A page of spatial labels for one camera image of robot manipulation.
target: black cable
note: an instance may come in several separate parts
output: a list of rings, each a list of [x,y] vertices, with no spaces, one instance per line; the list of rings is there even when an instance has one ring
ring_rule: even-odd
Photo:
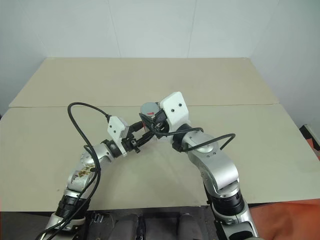
[[[184,130],[178,130],[178,131],[172,131],[172,132],[159,132],[155,129],[155,124],[154,122],[152,121],[152,119],[150,119],[150,117],[142,114],[142,113],[139,113],[142,121],[144,123],[148,123],[149,125],[147,125],[147,127],[150,129],[151,132],[153,132],[155,135],[157,136],[164,136],[164,137],[167,137],[167,136],[172,136],[172,135],[177,135],[177,134],[186,134],[186,133],[189,133],[189,132],[192,132],[192,131],[201,131],[203,132],[204,130],[201,128],[201,127],[193,127],[193,128],[188,128],[188,129],[184,129]],[[229,134],[225,134],[225,135],[222,135],[222,136],[219,136],[219,137],[216,137],[216,138],[213,138],[209,141],[206,141],[206,142],[203,142],[203,143],[200,143],[196,146],[193,146],[193,147],[189,147],[187,149],[182,149],[180,150],[181,152],[188,152],[188,151],[191,151],[191,150],[195,150],[195,149],[198,149],[198,148],[201,148],[205,145],[208,145],[208,144],[212,144],[214,142],[217,142],[219,140],[222,140],[222,139],[226,139],[226,138],[229,138],[221,147],[220,147],[220,150],[222,150],[223,148],[225,148],[225,146],[228,145],[228,143],[230,143],[232,141],[232,139],[234,139],[236,137],[236,134],[234,133],[229,133]]]
[[[225,146],[227,146],[228,143],[230,143],[231,140],[234,139],[235,137],[236,137],[236,135],[235,135],[234,133],[225,134],[225,135],[222,135],[222,136],[218,136],[218,137],[216,137],[216,138],[213,138],[213,139],[211,139],[211,140],[209,140],[209,141],[205,141],[205,142],[203,142],[203,143],[200,143],[200,144],[198,144],[198,145],[196,145],[196,146],[192,146],[192,147],[189,147],[189,148],[187,148],[187,149],[183,149],[183,150],[181,150],[181,152],[184,152],[184,153],[185,153],[185,152],[189,152],[189,151],[192,151],[192,150],[201,148],[201,147],[203,147],[203,146],[205,146],[205,145],[215,143],[215,142],[217,142],[217,141],[219,141],[219,140],[229,138],[229,139],[220,147],[220,150],[222,150],[222,149],[223,149]]]
[[[81,206],[73,213],[73,214],[70,214],[70,216],[68,215],[67,217],[65,217],[61,222],[45,229],[44,231],[42,231],[40,234],[38,234],[38,236],[36,237],[36,240],[38,240],[39,238],[42,237],[43,234],[45,233],[48,233],[50,230],[58,227],[59,229],[57,229],[57,231],[55,231],[47,240],[51,240],[52,238],[54,238],[60,231],[62,231],[62,229],[67,225],[69,224],[69,222],[73,219],[73,217],[82,209],[82,207],[91,199],[91,197],[93,196],[93,194],[95,193],[97,187],[98,187],[98,184],[100,182],[100,178],[101,178],[101,168],[100,168],[100,163],[99,163],[99,159],[98,159],[98,156],[97,156],[97,153],[94,149],[94,147],[92,146],[92,144],[90,143],[90,141],[88,140],[88,138],[86,137],[86,135],[84,134],[84,132],[80,129],[79,125],[77,124],[76,120],[74,119],[73,115],[72,115],[72,112],[71,112],[71,108],[72,106],[74,105],[82,105],[82,106],[86,106],[86,107],[89,107],[89,108],[92,108],[92,109],[95,109],[97,111],[99,111],[100,113],[102,113],[107,121],[109,121],[111,115],[105,113],[103,110],[95,107],[95,106],[92,106],[90,104],[87,104],[87,103],[83,103],[83,102],[73,102],[71,104],[69,104],[69,106],[67,107],[67,112],[68,112],[68,115],[70,117],[70,120],[71,122],[73,123],[75,129],[78,131],[78,133],[81,135],[81,137],[83,138],[83,140],[86,142],[87,145],[84,146],[84,149],[86,151],[88,151],[88,153],[91,155],[92,159],[93,159],[93,162],[94,162],[94,167],[95,167],[95,173],[94,173],[94,176],[92,178],[92,180],[89,182],[89,184],[80,192],[80,194],[78,195],[75,203],[78,202],[78,200],[80,199],[80,197],[83,195],[83,193],[88,189],[88,187],[95,181],[95,179],[97,178],[96,180],[96,183],[90,193],[90,195],[87,197],[87,199],[81,204]]]

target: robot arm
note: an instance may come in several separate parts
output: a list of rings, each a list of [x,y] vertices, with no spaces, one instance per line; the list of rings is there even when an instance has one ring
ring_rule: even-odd
[[[214,138],[201,129],[191,128],[189,111],[180,92],[172,93],[159,106],[160,110],[154,118],[140,116],[158,138],[166,136],[165,132],[176,133],[167,137],[172,147],[179,152],[186,152],[190,161],[199,169],[208,203],[215,216],[219,239],[244,240],[258,237],[248,204],[240,191],[237,168],[221,151],[226,144],[219,148],[217,140],[221,137]]]
[[[106,169],[115,158],[127,155],[156,136],[158,139],[167,137],[172,147],[187,153],[190,161],[199,169],[204,183],[208,203],[215,216],[215,227],[220,240],[245,240],[258,238],[258,232],[251,217],[248,204],[242,197],[239,186],[239,175],[232,160],[221,149],[232,139],[234,134],[213,138],[203,133],[202,128],[192,128],[189,111],[180,92],[174,92],[159,103],[148,102],[141,107],[142,121],[129,126],[123,119],[111,116],[108,133],[112,140],[105,140],[94,146],[101,170]],[[133,132],[145,128],[147,131],[136,140]],[[218,140],[231,137],[219,148]],[[95,163],[88,151],[81,155],[80,163],[68,178],[63,197],[55,213],[50,217],[46,229],[56,230],[61,223],[84,203],[90,196],[94,184],[90,184],[94,174]],[[70,233],[67,237],[59,234],[58,240],[82,239],[85,214],[89,202],[81,207],[78,213],[65,223],[63,232]],[[51,234],[43,234],[46,240]]]
[[[115,160],[115,158],[127,155],[127,152],[135,150],[140,152],[139,147],[148,142],[154,134],[145,133],[140,139],[136,140],[134,132],[143,128],[143,122],[139,121],[129,126],[122,118],[111,116],[108,123],[108,133],[112,140],[104,140],[102,143],[93,146],[97,155],[100,169],[95,168],[93,155],[89,148],[81,155],[80,162],[68,177],[62,199],[58,204],[46,226],[43,234],[37,240],[46,240],[59,230],[64,221],[76,210],[78,213],[62,228],[54,239],[57,240],[81,240],[85,237],[84,225],[86,212],[89,208],[89,196],[93,191],[97,179],[94,175],[97,170],[104,171]]]

